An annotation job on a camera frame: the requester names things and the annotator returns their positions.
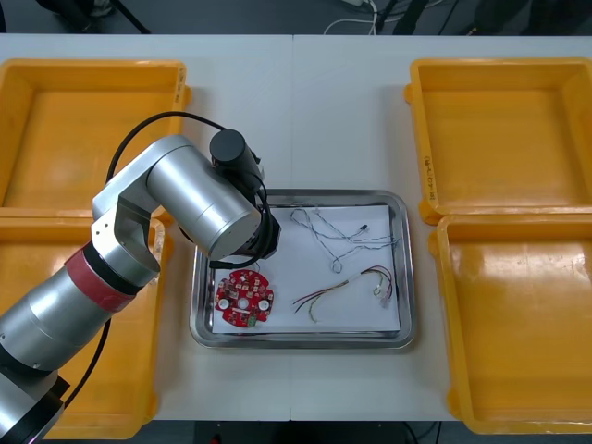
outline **silver robot arm segment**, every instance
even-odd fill
[[[213,260],[237,251],[261,223],[185,137],[144,150],[93,199],[92,241],[0,316],[0,444],[49,429],[68,388],[56,370],[159,273],[148,234],[161,205]]]

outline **white table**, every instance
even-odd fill
[[[157,419],[446,420],[436,271],[417,212],[413,123],[402,89],[420,57],[592,56],[592,38],[0,35],[10,57],[173,58],[189,110],[240,130],[269,188],[396,192],[412,232],[419,331],[392,351],[208,350],[188,327],[191,246],[176,237],[160,331]],[[186,125],[207,146],[211,132]],[[344,155],[340,168],[335,158]]]

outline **red circuit board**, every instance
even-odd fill
[[[230,279],[218,284],[216,309],[233,326],[247,328],[254,327],[257,321],[265,322],[273,303],[269,281],[254,271],[233,271]]]

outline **yellow plastic tray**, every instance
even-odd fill
[[[592,216],[446,216],[430,251],[453,414],[476,433],[592,433]]]
[[[183,110],[191,99],[185,78],[175,61],[5,62],[0,216],[92,216],[120,142],[147,117]],[[180,117],[156,121],[131,142],[118,169],[174,133],[181,133]]]
[[[53,275],[86,243],[91,223],[89,218],[0,218],[0,313]],[[161,286],[172,248],[158,221],[152,222],[150,245],[162,267],[159,278],[113,317],[101,359],[49,438],[130,438],[154,417]],[[66,397],[87,369],[98,336],[60,370],[71,386]]]
[[[589,60],[417,60],[411,78],[425,222],[592,212]]]

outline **floor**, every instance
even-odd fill
[[[378,8],[384,7],[387,2],[376,0]],[[8,32],[71,32],[58,16],[42,9],[33,0],[0,0],[0,3],[5,10]],[[370,14],[354,11],[340,0],[123,0],[123,3],[153,33],[162,34],[321,34],[328,24],[337,19],[371,18]],[[404,10],[408,3],[409,0],[400,0],[395,11]],[[437,34],[452,3],[452,0],[444,0],[426,10],[417,23],[416,33]],[[461,0],[443,33],[455,34],[468,26],[476,4],[477,0]],[[508,23],[503,33],[518,34],[526,21],[527,11],[524,10]],[[137,33],[118,12],[100,19],[97,26],[103,33]],[[383,33],[390,34],[392,26],[388,24]],[[363,34],[368,31],[367,23],[340,23],[331,29],[331,33],[336,34]],[[592,19],[580,27],[577,34],[592,35]],[[411,426],[421,444],[435,442],[436,428],[430,429],[432,423],[411,423]],[[406,440],[402,423],[326,425],[185,421],[153,421],[129,442],[205,444],[210,443],[216,434],[225,444],[411,442],[408,437]],[[286,435],[290,438],[279,440]],[[462,423],[454,422],[443,423],[439,438],[439,444],[579,444],[591,441],[592,438],[585,436],[483,437],[473,434]],[[75,441],[63,442],[73,444]],[[86,441],[85,444],[92,442],[107,441]]]
[[[376,0],[378,9],[389,0]],[[399,0],[394,12],[404,11],[410,0]],[[42,9],[33,0],[0,0],[6,15],[8,32],[69,32],[63,21]],[[340,0],[122,0],[122,3],[153,33],[159,34],[322,34],[338,19],[370,19]],[[417,22],[415,33],[437,34],[452,7],[443,0],[426,9]],[[472,22],[478,0],[460,0],[443,34],[456,34]],[[505,27],[504,34],[517,34],[528,20],[526,8]],[[118,12],[101,18],[103,33],[137,33]],[[385,26],[389,35],[394,24]],[[366,23],[340,23],[331,29],[336,34],[368,33]],[[576,34],[592,35],[592,18]]]
[[[419,444],[436,442],[434,423],[410,423]],[[412,443],[402,423],[206,423],[152,421],[129,444],[407,444]],[[47,441],[76,444],[77,441]],[[438,444],[585,444],[588,436],[478,436],[462,423],[442,423]],[[80,444],[113,444],[113,441],[80,441]]]

